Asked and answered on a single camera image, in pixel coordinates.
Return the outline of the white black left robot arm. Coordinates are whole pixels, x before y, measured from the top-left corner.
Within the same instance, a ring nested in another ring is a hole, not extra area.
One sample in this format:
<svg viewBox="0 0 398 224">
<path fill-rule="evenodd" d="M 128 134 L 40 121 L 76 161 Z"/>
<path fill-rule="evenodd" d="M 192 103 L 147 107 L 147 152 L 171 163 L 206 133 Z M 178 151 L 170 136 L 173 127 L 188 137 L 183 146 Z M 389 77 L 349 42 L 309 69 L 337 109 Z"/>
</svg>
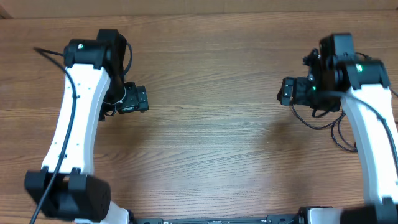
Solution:
<svg viewBox="0 0 398 224">
<path fill-rule="evenodd" d="M 75 223 L 133 223 L 133 214 L 111 199 L 110 185 L 94 175 L 98 123 L 115 114 L 145 112 L 144 86 L 127 82 L 132 47 L 116 29 L 96 39 L 73 39 L 59 64 L 65 88 L 52 143 L 40 170 L 28 171 L 24 187 L 35 212 Z"/>
</svg>

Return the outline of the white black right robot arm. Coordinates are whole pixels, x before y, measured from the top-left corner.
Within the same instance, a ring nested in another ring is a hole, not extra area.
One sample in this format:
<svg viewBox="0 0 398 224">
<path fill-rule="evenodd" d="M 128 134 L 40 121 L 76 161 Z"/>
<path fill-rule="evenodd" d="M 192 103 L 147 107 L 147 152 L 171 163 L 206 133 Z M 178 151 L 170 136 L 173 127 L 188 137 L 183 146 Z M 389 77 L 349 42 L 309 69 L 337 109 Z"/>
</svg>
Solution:
<svg viewBox="0 0 398 224">
<path fill-rule="evenodd" d="M 397 127 L 390 80 L 382 61 L 354 49 L 350 33 L 322 38 L 303 58 L 306 77 L 286 77 L 277 94 L 285 106 L 323 115 L 341 111 L 355 140 L 364 180 L 358 208 L 302 207 L 286 223 L 397 223 Z"/>
</svg>

